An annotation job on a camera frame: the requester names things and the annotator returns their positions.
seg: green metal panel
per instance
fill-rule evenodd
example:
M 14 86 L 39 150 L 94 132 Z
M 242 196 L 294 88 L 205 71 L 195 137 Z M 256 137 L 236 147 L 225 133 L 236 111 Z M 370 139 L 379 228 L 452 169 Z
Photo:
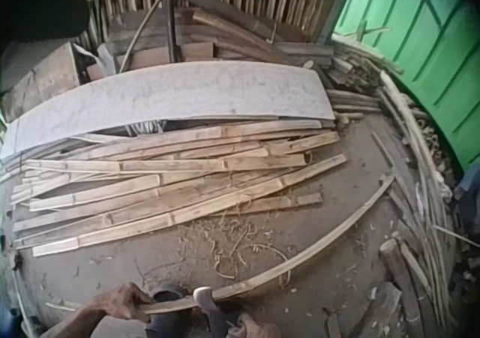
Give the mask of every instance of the green metal panel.
M 347 0 L 335 31 L 366 34 L 405 73 L 399 80 L 432 115 L 460 164 L 480 157 L 480 27 L 467 0 Z

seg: wooden board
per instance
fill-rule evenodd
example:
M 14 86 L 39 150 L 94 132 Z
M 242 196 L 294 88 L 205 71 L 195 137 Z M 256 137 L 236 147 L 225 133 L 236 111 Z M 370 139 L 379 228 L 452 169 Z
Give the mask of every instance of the wooden board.
M 186 62 L 110 76 L 61 94 L 15 120 L 0 155 L 126 124 L 206 115 L 335 119 L 312 70 L 245 61 Z
M 103 229 L 86 235 L 80 235 L 63 241 L 34 247 L 33 255 L 45 256 L 48 254 L 67 252 L 69 250 L 77 250 L 81 247 L 88 247 L 110 241 L 117 241 L 118 239 L 134 237 L 195 220 L 196 218 L 208 216 L 209 214 L 283 190 L 318 175 L 321 172 L 345 163 L 346 161 L 347 159 L 345 156 L 339 154 L 338 156 L 324 160 L 320 163 L 300 169 L 297 172 L 289 173 L 252 187 L 236 190 L 233 193 L 197 203 L 186 208 L 181 208 L 159 216 L 153 216 L 138 222 L 127 223 L 122 226 Z
M 12 122 L 50 98 L 80 86 L 70 43 L 60 46 L 1 99 L 4 118 Z
M 258 274 L 255 277 L 252 277 L 248 280 L 244 280 L 238 283 L 234 283 L 231 286 L 222 287 L 215 289 L 213 291 L 213 298 L 216 301 L 226 300 L 236 295 L 241 295 L 243 293 L 249 292 L 255 288 L 258 288 L 280 276 L 291 271 L 294 268 L 297 268 L 299 265 L 305 263 L 309 259 L 313 258 L 317 254 L 321 253 L 325 248 L 334 243 L 339 237 L 341 237 L 348 229 L 355 225 L 363 215 L 374 206 L 374 204 L 379 200 L 379 198 L 387 191 L 388 188 L 392 185 L 393 177 L 389 177 L 385 180 L 382 186 L 375 192 L 375 194 L 370 197 L 357 211 L 355 211 L 351 216 L 349 216 L 345 221 L 343 221 L 339 226 L 334 228 L 326 236 L 320 238 L 317 242 L 309 246 L 306 250 L 303 250 L 296 256 L 293 256 L 291 259 L 288 259 L 284 263 L 281 263 L 267 271 Z M 61 310 L 74 311 L 76 308 L 80 307 L 79 304 L 64 304 L 64 305 L 55 305 L 47 304 L 49 307 L 53 307 Z M 177 301 L 169 301 L 156 304 L 146 304 L 140 306 L 140 309 L 147 314 L 160 314 L 175 312 L 179 310 L 187 310 L 189 308 L 194 308 L 197 305 L 192 297 L 185 297 Z

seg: hand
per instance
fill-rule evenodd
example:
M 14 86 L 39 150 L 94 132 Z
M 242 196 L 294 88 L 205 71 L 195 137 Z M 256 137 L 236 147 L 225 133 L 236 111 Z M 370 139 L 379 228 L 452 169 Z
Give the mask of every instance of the hand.
M 118 289 L 98 295 L 92 302 L 94 309 L 118 319 L 138 319 L 150 322 L 149 315 L 138 309 L 139 304 L 153 304 L 155 301 L 134 283 L 127 283 Z

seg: ground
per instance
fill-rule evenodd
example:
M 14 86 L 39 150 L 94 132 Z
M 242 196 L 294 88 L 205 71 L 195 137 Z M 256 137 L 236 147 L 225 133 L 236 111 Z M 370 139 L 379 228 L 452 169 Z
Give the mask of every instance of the ground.
M 155 292 L 155 287 L 164 280 L 175 280 L 190 288 L 220 287 L 281 262 L 271 250 L 257 247 L 254 252 L 252 244 L 271 244 L 287 257 L 294 256 L 362 206 L 378 189 L 380 177 L 389 172 L 385 158 L 371 138 L 372 131 L 384 141 L 401 175 L 413 189 L 413 173 L 405 164 L 407 153 L 395 129 L 384 117 L 367 115 L 340 133 L 340 142 L 313 153 L 315 161 L 343 153 L 348 163 L 291 190 L 291 193 L 321 192 L 324 202 L 320 206 L 223 220 L 203 218 L 150 235 L 40 258 L 33 258 L 31 250 L 24 250 L 22 296 L 28 301 L 29 311 L 42 322 L 53 325 L 64 313 L 44 303 L 55 299 L 82 303 L 128 281 L 148 293 Z M 2 187 L 2 207 L 7 204 L 11 185 L 9 182 Z M 327 337 L 326 311 L 335 311 L 340 331 L 346 337 L 365 312 L 371 289 L 389 279 L 378 249 L 397 225 L 398 213 L 394 208 L 386 196 L 381 198 L 358 225 L 295 269 L 288 285 L 282 287 L 275 280 L 251 292 L 245 300 L 248 309 L 255 318 L 278 325 L 286 338 L 297 337 L 299 330 L 306 338 Z M 4 229 L 10 236 L 11 221 L 4 220 Z M 223 256 L 218 272 L 235 276 L 234 280 L 215 272 L 215 256 Z M 2 257 L 2 270 L 5 264 Z M 401 328 L 392 327 L 394 337 L 401 337 Z M 204 326 L 195 333 L 206 335 Z M 140 323 L 110 319 L 100 324 L 95 336 L 144 337 L 144 333 Z

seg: stack of bamboo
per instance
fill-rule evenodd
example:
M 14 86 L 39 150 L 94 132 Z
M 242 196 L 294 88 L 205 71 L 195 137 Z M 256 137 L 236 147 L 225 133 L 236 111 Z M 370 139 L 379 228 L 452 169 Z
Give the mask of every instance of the stack of bamboo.
M 299 207 L 318 193 L 273 196 L 346 161 L 308 163 L 305 152 L 339 140 L 311 120 L 216 124 L 115 138 L 22 164 L 12 204 L 40 215 L 16 221 L 18 248 L 34 256 L 157 231 L 196 218 Z M 71 193 L 59 188 L 69 186 Z

